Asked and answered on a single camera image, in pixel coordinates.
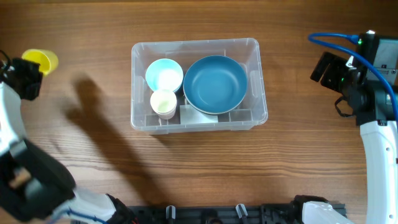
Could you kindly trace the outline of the pink cup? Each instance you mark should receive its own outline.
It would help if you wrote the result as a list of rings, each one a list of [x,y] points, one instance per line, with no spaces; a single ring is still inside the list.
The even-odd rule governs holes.
[[[175,110],[173,111],[169,111],[167,113],[157,113],[157,115],[159,116],[159,118],[161,119],[171,119],[174,117],[175,115]]]

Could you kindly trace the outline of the dark blue plate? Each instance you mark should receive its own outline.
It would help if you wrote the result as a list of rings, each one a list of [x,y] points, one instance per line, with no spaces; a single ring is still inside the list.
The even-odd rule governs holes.
[[[235,105],[244,99],[248,77],[240,64],[223,55],[210,55],[196,61],[186,72],[183,92],[186,100],[207,104]]]

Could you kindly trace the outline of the yellow cup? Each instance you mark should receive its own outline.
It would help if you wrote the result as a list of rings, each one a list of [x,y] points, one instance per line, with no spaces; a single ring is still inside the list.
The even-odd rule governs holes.
[[[22,59],[39,64],[39,71],[48,76],[58,67],[57,55],[50,50],[29,49],[22,54]]]

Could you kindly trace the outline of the pale cream cup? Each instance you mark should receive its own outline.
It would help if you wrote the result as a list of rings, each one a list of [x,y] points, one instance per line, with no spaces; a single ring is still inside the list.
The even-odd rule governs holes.
[[[171,90],[156,90],[150,97],[150,106],[156,113],[176,111],[176,94]]]

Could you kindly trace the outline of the light blue bowl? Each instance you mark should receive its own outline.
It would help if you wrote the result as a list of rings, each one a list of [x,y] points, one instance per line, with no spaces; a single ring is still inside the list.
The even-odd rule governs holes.
[[[183,83],[183,69],[174,60],[161,58],[148,66],[145,78],[152,91],[170,90],[176,92]]]

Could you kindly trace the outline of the right arm base joint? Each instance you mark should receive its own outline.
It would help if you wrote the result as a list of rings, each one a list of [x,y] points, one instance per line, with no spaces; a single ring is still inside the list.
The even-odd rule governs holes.
[[[312,195],[296,195],[292,201],[294,218],[304,224],[353,224],[337,212],[329,201]]]

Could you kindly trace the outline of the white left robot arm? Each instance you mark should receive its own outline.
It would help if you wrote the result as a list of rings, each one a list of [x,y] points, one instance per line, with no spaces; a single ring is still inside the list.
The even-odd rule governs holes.
[[[22,100],[38,97],[39,64],[21,58],[1,61],[1,208],[21,222],[117,223],[117,201],[79,189],[68,169],[27,138]]]

